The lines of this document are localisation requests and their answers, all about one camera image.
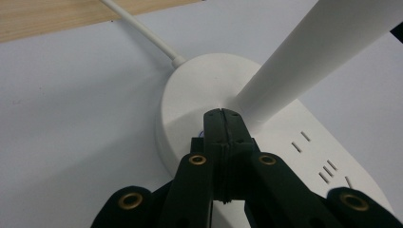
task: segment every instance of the white desk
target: white desk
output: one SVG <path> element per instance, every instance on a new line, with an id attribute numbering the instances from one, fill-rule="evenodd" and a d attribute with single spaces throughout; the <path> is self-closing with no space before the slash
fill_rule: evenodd
<path id="1" fill-rule="evenodd" d="M 210 0 L 140 19 L 184 57 L 262 64 L 314 3 Z M 386 34 L 301 97 L 400 219 L 402 53 Z M 154 118 L 172 71 L 121 21 L 0 44 L 0 227 L 88 227 L 118 189 L 169 181 Z"/>

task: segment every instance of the white round base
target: white round base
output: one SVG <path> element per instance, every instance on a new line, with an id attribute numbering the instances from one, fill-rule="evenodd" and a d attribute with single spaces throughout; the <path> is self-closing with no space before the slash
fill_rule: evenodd
<path id="1" fill-rule="evenodd" d="M 239 112 L 235 98 L 260 65 L 230 54 L 206 54 L 185 62 L 169 79 L 156 121 L 160 156 L 172 176 L 202 132 L 203 114 L 214 108 Z M 298 101 L 290 103 L 252 134 L 261 151 L 281 156 L 314 192 L 353 187 L 392 210 L 371 176 Z M 217 227 L 247 227 L 243 204 L 216 204 Z"/>

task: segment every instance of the power outlet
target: power outlet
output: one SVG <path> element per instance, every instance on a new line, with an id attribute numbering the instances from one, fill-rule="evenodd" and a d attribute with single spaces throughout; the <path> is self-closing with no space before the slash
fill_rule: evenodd
<path id="1" fill-rule="evenodd" d="M 350 187 L 392 211 L 371 176 L 300 101 L 282 109 L 253 137 L 261 151 L 281 156 L 320 196 L 326 197 L 332 188 Z"/>

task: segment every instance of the screw hole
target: screw hole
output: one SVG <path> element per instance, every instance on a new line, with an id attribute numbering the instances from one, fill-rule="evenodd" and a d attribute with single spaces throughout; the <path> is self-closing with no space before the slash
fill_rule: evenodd
<path id="1" fill-rule="evenodd" d="M 259 157 L 259 161 L 264 163 L 264 164 L 275 164 L 277 161 L 275 158 L 273 158 L 272 156 L 268 156 L 268 155 L 262 155 Z"/>
<path id="2" fill-rule="evenodd" d="M 124 210 L 131 210 L 142 204 L 143 196 L 139 193 L 128 193 L 122 196 L 118 204 Z"/>
<path id="3" fill-rule="evenodd" d="M 207 162 L 207 159 L 202 155 L 194 155 L 190 157 L 189 162 L 196 165 L 201 165 Z"/>
<path id="4" fill-rule="evenodd" d="M 370 208 L 367 201 L 352 194 L 342 193 L 340 199 L 345 205 L 356 211 L 367 211 Z"/>

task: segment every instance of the white pole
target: white pole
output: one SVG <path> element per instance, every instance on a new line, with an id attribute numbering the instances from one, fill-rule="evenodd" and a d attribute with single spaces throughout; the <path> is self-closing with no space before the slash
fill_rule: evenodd
<path id="1" fill-rule="evenodd" d="M 251 131 L 403 21 L 403 0 L 319 0 L 237 96 Z"/>
<path id="2" fill-rule="evenodd" d="M 171 60 L 172 66 L 177 68 L 185 62 L 185 59 L 178 54 L 172 47 L 165 43 L 160 37 L 158 37 L 152 30 L 147 28 L 143 23 L 136 19 L 133 15 L 121 8 L 112 0 L 101 0 L 102 3 L 107 5 L 111 10 L 115 11 L 122 18 L 124 18 L 132 27 L 137 29 L 143 36 L 157 46 L 163 53 L 165 53 Z"/>

